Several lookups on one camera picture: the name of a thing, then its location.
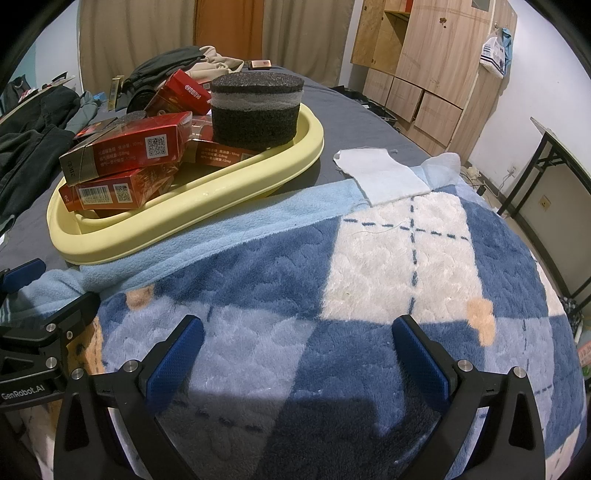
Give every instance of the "plastic bag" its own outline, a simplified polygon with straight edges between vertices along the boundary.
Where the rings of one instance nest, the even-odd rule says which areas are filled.
[[[482,46],[480,63],[498,78],[506,74],[505,47],[496,35],[491,35]]]

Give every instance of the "white wall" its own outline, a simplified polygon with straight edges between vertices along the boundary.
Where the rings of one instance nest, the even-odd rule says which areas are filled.
[[[530,121],[533,116],[591,171],[591,79],[547,20],[525,0],[509,2],[518,17],[513,64],[469,161],[496,186],[512,165],[518,178],[541,140]],[[507,194],[515,182],[510,178],[503,192]],[[548,211],[538,203],[542,195],[550,199]],[[591,196],[565,166],[548,169],[521,210],[570,291],[591,275],[590,212]],[[584,312],[591,315],[591,306]]]
[[[49,83],[60,73],[76,78],[66,83],[76,93],[82,93],[80,63],[78,61],[78,7],[75,0],[57,17],[35,41],[36,87]]]
[[[541,139],[533,116],[591,171],[591,79],[552,24],[525,0],[509,3],[517,13],[509,79],[469,161],[497,186],[510,166],[520,172]]]
[[[353,53],[353,46],[355,45],[355,36],[357,35],[357,26],[359,25],[362,7],[363,0],[355,0],[353,14],[351,15],[351,23],[349,24],[349,32],[347,33],[347,42],[345,43],[343,65],[339,77],[339,85],[345,85],[358,92],[363,91],[365,77],[367,77],[368,74],[367,67],[351,63],[351,54]]]

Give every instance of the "wooden cabinet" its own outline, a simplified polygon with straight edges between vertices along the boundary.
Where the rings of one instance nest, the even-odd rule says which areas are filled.
[[[408,13],[397,0],[363,0],[351,63],[394,75],[408,27]]]
[[[385,105],[393,80],[394,77],[392,75],[369,69],[368,76],[365,79],[365,86],[363,87],[363,94],[374,102]]]
[[[464,107],[491,15],[472,0],[416,0],[396,77]]]
[[[386,101],[386,108],[396,112],[398,117],[407,122],[412,122],[422,95],[423,89],[395,78]]]
[[[461,114],[462,110],[454,104],[425,92],[414,125],[439,143],[447,145]]]
[[[372,66],[385,5],[386,0],[363,0],[351,63],[366,67]]]
[[[472,0],[364,0],[351,62],[370,67],[363,92],[396,114],[404,135],[467,160],[501,88],[479,64],[501,27],[515,35],[508,0],[489,11]]]

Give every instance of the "beige clothing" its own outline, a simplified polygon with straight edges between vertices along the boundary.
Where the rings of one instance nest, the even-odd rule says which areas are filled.
[[[222,57],[215,47],[211,45],[199,49],[204,55],[203,61],[197,62],[186,73],[199,83],[210,82],[227,73],[236,73],[242,70],[244,61],[233,59],[231,57]]]

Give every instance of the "black sponge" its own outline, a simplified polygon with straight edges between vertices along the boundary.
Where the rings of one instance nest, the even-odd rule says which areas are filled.
[[[265,150],[295,137],[304,79],[277,72],[229,73],[212,81],[214,140]]]

